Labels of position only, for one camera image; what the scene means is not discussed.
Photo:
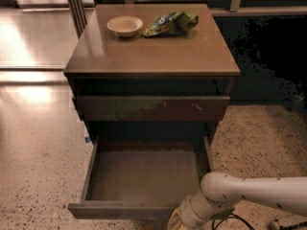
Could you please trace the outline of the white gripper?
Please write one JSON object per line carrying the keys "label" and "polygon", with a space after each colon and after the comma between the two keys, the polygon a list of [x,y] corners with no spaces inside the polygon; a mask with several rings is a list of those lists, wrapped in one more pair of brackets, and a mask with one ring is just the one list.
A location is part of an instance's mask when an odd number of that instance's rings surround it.
{"label": "white gripper", "polygon": [[190,199],[184,199],[171,214],[167,230],[201,230],[205,221],[192,209]]}

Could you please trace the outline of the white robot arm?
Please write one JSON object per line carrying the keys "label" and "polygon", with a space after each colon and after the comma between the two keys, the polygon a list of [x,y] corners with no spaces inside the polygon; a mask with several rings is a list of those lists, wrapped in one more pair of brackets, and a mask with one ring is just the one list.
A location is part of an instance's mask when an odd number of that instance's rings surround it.
{"label": "white robot arm", "polygon": [[233,209],[241,200],[306,217],[307,178],[207,173],[199,190],[183,199],[172,213],[167,230],[201,230],[210,219]]}

